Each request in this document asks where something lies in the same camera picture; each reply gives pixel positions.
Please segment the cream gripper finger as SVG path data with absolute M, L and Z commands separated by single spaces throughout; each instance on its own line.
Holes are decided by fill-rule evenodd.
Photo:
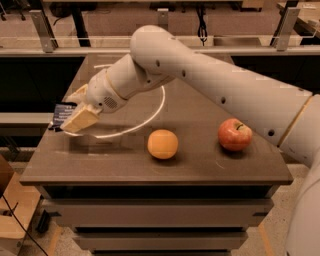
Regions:
M 81 102 L 85 102 L 86 95 L 87 95 L 87 89 L 88 89 L 88 85 L 84 84 L 79 89 L 77 89 L 75 92 L 73 92 L 71 95 L 69 95 L 66 98 L 66 101 L 72 102 L 75 104 L 80 104 Z
M 63 131 L 77 133 L 99 121 L 100 109 L 92 104 L 80 103 L 62 123 Z

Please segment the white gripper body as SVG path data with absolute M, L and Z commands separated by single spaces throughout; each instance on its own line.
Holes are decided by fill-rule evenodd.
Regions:
M 114 89 L 106 69 L 99 71 L 88 82 L 86 101 L 105 113 L 113 113 L 127 103 Z

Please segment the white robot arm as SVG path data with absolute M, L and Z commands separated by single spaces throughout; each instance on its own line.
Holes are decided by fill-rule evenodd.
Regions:
M 194 52 L 161 27 L 137 29 L 130 52 L 69 96 L 62 124 L 76 133 L 134 95 L 180 79 L 309 169 L 297 196 L 285 256 L 320 256 L 320 96 Z

